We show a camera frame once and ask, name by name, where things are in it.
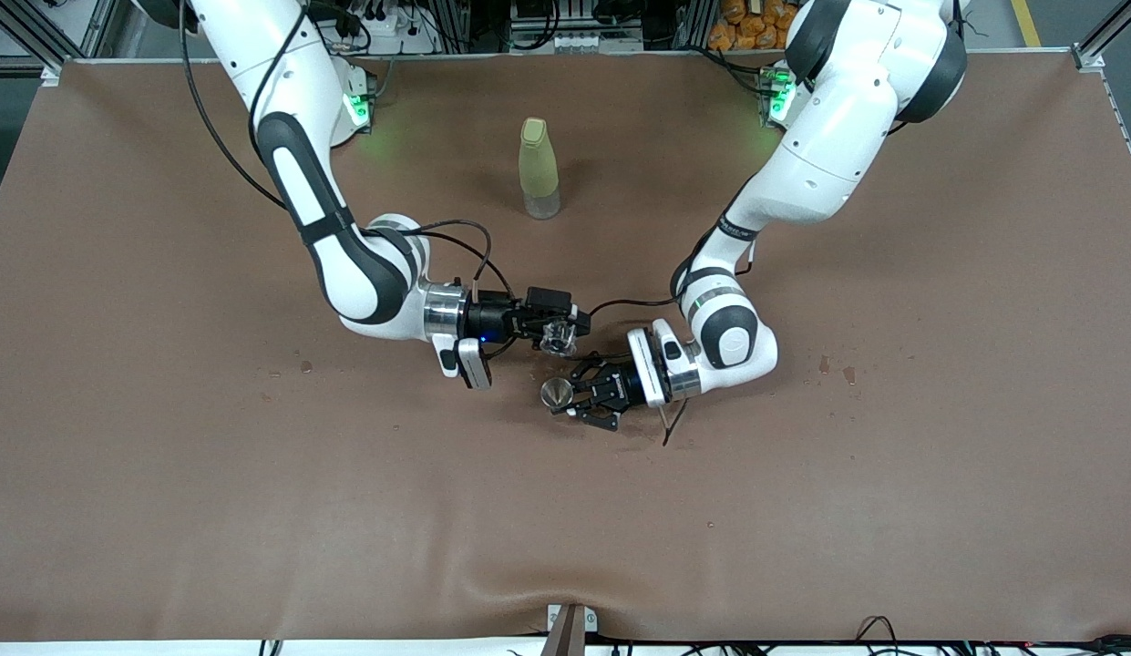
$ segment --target bottle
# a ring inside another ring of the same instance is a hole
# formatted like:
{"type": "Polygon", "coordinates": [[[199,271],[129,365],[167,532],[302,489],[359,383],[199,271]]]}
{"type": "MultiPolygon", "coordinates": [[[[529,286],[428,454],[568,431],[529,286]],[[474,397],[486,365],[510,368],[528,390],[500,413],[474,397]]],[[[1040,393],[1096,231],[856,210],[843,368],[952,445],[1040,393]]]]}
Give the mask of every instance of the bottle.
{"type": "Polygon", "coordinates": [[[520,190],[524,208],[533,218],[552,218],[561,210],[561,182],[556,175],[556,155],[549,143],[549,124],[527,118],[520,128],[520,190]]]}

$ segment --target yellow floor tape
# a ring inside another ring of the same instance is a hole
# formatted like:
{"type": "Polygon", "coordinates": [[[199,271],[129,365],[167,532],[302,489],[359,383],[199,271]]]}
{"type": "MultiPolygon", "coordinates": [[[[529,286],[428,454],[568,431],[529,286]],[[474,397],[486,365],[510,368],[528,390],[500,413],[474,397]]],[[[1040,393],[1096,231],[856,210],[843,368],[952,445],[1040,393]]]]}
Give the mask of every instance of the yellow floor tape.
{"type": "Polygon", "coordinates": [[[1039,41],[1039,33],[1035,32],[1035,20],[1031,20],[1027,0],[1011,0],[1011,7],[1015,8],[1015,18],[1019,20],[1019,31],[1027,49],[1041,49],[1044,43],[1039,41]]]}

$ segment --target brown tablecloth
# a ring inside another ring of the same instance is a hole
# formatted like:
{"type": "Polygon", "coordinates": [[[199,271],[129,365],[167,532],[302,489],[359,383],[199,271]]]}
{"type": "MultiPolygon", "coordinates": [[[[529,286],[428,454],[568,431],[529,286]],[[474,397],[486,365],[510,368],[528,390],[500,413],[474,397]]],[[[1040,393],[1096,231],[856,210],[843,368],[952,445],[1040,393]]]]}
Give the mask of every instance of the brown tablecloth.
{"type": "MultiPolygon", "coordinates": [[[[592,307],[664,295],[774,140],[693,55],[404,62],[335,169],[362,221],[481,221],[516,285],[592,307]],[[561,163],[544,223],[528,115],[561,163]]],[[[434,249],[437,279],[473,270],[434,249]]],[[[511,635],[550,602],[636,639],[1131,632],[1131,162],[1097,76],[972,58],[744,279],[770,377],[667,448],[648,411],[554,420],[560,361],[515,349],[467,391],[340,327],[179,67],[70,63],[0,195],[0,640],[511,635]]],[[[599,317],[590,348],[657,311],[599,317]]]]}

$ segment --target robotic arm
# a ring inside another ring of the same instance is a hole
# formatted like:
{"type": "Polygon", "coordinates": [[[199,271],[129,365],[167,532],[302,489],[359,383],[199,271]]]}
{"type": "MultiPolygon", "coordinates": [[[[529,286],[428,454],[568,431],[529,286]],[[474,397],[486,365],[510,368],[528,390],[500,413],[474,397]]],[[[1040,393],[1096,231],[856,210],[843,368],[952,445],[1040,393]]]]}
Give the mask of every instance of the robotic arm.
{"type": "Polygon", "coordinates": [[[629,406],[661,407],[769,373],[777,339],[736,282],[737,260],[769,223],[812,224],[839,212],[893,120],[918,123],[952,98],[966,54],[947,26],[951,17],[952,0],[804,5],[789,29],[786,61],[806,104],[772,158],[671,279],[693,339],[683,344],[665,319],[629,331],[631,363],[585,363],[569,381],[549,386],[556,394],[543,398],[554,414],[616,429],[629,406]]]}
{"type": "Polygon", "coordinates": [[[388,213],[359,227],[331,173],[331,141],[353,133],[344,88],[307,9],[297,0],[199,0],[208,37],[247,106],[261,161],[310,250],[340,322],[379,339],[423,339],[444,377],[491,386],[485,340],[524,339],[572,354],[589,316],[564,292],[530,288],[469,294],[428,279],[431,248],[420,224],[388,213]]]}

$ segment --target metal post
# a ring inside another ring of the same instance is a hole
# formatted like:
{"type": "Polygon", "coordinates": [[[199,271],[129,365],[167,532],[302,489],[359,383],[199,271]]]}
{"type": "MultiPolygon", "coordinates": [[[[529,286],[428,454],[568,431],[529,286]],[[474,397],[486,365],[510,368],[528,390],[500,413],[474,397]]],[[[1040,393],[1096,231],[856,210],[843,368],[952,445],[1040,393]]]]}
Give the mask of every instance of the metal post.
{"type": "Polygon", "coordinates": [[[0,28],[57,74],[67,59],[83,57],[78,45],[51,18],[25,0],[0,0],[0,28]]]}
{"type": "Polygon", "coordinates": [[[1095,71],[1104,67],[1104,50],[1126,26],[1131,25],[1131,0],[1122,0],[1104,17],[1099,25],[1087,34],[1083,41],[1072,46],[1077,68],[1095,71]]]}

